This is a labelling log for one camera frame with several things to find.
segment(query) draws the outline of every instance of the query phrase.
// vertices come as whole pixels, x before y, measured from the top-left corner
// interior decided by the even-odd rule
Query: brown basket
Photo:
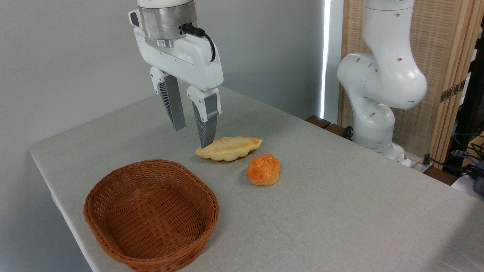
[[[219,213],[212,190],[182,165],[130,164],[91,190],[84,217],[103,250],[138,272],[179,270],[198,257]]]

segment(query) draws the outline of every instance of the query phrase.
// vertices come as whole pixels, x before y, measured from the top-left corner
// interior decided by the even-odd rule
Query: cable
[[[450,169],[450,170],[453,170],[453,171],[456,171],[456,172],[459,172],[459,173],[463,173],[463,174],[468,174],[472,177],[482,177],[481,174],[479,173],[475,173],[475,172],[472,172],[472,171],[468,171],[468,170],[463,170],[463,169],[459,169],[459,168],[455,168],[455,167],[452,167],[452,166],[449,166],[449,165],[446,165],[446,164],[443,164],[433,158],[430,157],[430,154],[425,154],[424,157],[428,158],[429,160],[431,160],[432,162],[438,164],[438,165],[441,165],[442,167],[444,168],[447,168],[447,169]]]
[[[212,49],[212,59],[210,60],[210,62],[213,62],[215,60],[215,54],[216,54],[215,45],[213,44],[212,39],[205,33],[205,30],[201,28],[196,28],[192,26],[191,23],[190,25],[189,24],[182,25],[181,30],[184,31],[185,33],[188,33],[200,38],[201,37],[207,38],[207,40],[209,40],[209,43],[210,43],[210,48]]]
[[[478,135],[478,134],[467,134],[467,133],[456,133],[456,134],[454,134],[454,141],[457,144],[459,144],[460,146],[462,146],[466,149],[470,149],[470,150],[475,151],[477,156],[478,156],[478,157],[474,157],[475,159],[477,159],[479,161],[484,160],[484,144],[479,146],[477,144],[471,143],[470,146],[466,146],[466,145],[462,144],[461,142],[459,142],[459,140],[457,139],[457,136],[475,136],[475,137],[482,137],[482,138],[484,138],[484,136]]]
[[[215,45],[213,44],[213,41],[212,39],[206,34],[206,33],[203,33],[203,36],[205,38],[207,38],[207,40],[209,40],[209,43],[210,43],[210,47],[212,48],[212,60],[210,62],[213,62],[215,60]]]

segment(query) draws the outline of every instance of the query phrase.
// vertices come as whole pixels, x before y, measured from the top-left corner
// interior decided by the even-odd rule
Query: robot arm
[[[217,89],[224,81],[217,47],[198,29],[193,0],[138,0],[129,18],[150,70],[156,94],[161,95],[175,130],[185,127],[177,78],[189,83],[200,144],[213,142],[217,115],[222,112]]]
[[[410,49],[413,3],[367,0],[363,39],[373,55],[349,54],[338,68],[353,109],[353,141],[399,162],[404,151],[392,143],[395,117],[388,106],[413,108],[427,89]]]
[[[413,0],[367,0],[363,39],[375,58],[365,82],[366,97],[410,109],[425,96],[427,81],[410,49]]]

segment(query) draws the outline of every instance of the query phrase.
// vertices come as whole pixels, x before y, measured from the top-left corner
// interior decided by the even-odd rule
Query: gray tablecloth
[[[187,127],[178,132],[153,97],[31,148],[93,271],[130,269],[89,230],[87,194],[110,171],[154,158],[187,167],[220,204],[215,232],[184,272],[484,271],[484,203],[226,88],[216,138],[264,142],[232,163],[201,159],[185,89]],[[280,161],[281,178],[258,187],[245,169],[265,153]]]

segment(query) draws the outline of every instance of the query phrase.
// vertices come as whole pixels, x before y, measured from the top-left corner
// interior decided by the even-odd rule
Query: bread
[[[251,137],[224,137],[205,148],[197,148],[195,154],[204,159],[231,162],[247,156],[250,151],[258,149],[261,143],[261,139]]]
[[[281,164],[272,154],[255,157],[249,162],[246,174],[255,185],[271,186],[279,179]]]

